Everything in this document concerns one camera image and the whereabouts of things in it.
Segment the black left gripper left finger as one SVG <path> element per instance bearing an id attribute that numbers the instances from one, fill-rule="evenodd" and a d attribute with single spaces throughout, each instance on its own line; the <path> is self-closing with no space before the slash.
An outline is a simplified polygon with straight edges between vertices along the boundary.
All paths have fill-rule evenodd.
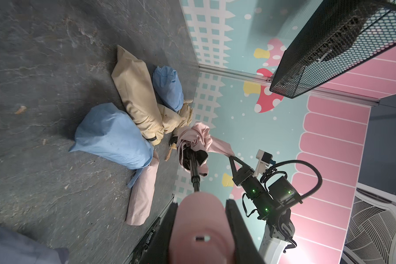
<path id="1" fill-rule="evenodd" d="M 140 259 L 140 264 L 168 264 L 169 243 L 173 231 L 174 220 L 178 210 L 177 203 L 171 203 L 164 215 L 158 231 L 147 252 Z"/>

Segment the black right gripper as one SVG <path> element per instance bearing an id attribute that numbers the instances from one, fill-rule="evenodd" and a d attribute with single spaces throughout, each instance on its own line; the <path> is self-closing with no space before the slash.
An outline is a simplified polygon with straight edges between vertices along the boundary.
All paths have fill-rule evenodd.
<path id="1" fill-rule="evenodd" d="M 246 217 L 250 217 L 254 212 L 257 212 L 260 220 L 274 219 L 276 216 L 275 201 L 258 179 L 253 176 L 253 169 L 235 156 L 230 156 L 229 162 L 234 184 L 242 187 L 245 191 L 242 195 L 242 204 Z M 244 201 L 245 197 L 250 199 L 256 207 L 249 214 Z"/>

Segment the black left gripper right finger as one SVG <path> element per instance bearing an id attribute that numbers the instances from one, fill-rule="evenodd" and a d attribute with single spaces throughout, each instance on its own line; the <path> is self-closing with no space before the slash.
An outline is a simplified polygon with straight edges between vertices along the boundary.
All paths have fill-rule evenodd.
<path id="1" fill-rule="evenodd" d="M 235 264 L 264 264 L 254 245 L 252 237 L 245 225 L 234 200 L 227 200 L 225 214 L 234 239 L 234 263 Z"/>

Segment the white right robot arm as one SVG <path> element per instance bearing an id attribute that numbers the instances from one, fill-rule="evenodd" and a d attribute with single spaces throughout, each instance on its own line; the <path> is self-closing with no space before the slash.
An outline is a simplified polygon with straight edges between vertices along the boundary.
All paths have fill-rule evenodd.
<path id="1" fill-rule="evenodd" d="M 297 248 L 293 239 L 295 227 L 290 220 L 291 208 L 302 204 L 303 200 L 317 192 L 323 183 L 319 170 L 298 159 L 275 162 L 272 155 L 264 152 L 256 169 L 252 169 L 241 159 L 230 156 L 233 182 L 242 187 L 242 198 L 248 198 L 255 206 L 250 213 L 243 204 L 246 217 L 258 213 L 258 219 L 266 223 L 264 236 L 258 253 L 267 264 L 277 264 L 287 250 Z M 300 194 L 288 180 L 288 174 L 279 170 L 281 166 L 303 165 L 317 176 L 317 182 L 309 191 Z"/>

